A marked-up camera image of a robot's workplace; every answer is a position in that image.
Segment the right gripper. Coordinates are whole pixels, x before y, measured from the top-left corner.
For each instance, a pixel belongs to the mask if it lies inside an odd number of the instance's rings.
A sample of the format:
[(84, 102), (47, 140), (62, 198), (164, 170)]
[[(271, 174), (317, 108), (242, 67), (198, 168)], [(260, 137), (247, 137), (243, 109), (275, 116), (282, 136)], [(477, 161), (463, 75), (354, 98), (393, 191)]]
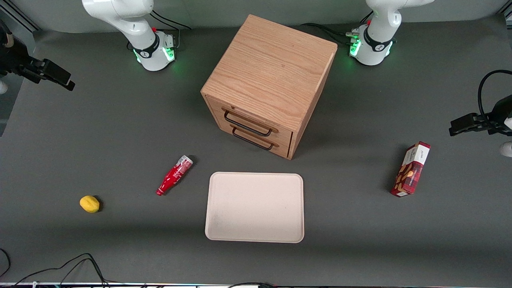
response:
[(68, 91), (73, 91), (75, 83), (71, 81), (71, 73), (51, 60), (40, 61), (29, 55), (26, 45), (16, 38), (5, 24), (1, 25), (0, 30), (0, 73), (2, 77), (13, 73), (36, 84), (46, 78), (60, 84)]

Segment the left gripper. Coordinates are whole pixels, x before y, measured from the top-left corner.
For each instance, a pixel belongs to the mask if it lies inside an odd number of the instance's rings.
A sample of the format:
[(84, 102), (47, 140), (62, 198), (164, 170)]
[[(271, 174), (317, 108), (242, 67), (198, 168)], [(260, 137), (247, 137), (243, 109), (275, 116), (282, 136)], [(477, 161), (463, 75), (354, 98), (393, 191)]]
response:
[(505, 121), (511, 116), (512, 112), (512, 95), (509, 95), (497, 101), (492, 111), (484, 113), (488, 119), (485, 122), (484, 117), (477, 113), (468, 113), (451, 121), (449, 133), (450, 136), (457, 136), (466, 132), (487, 131), (489, 135), (501, 134), (511, 136), (512, 130)]

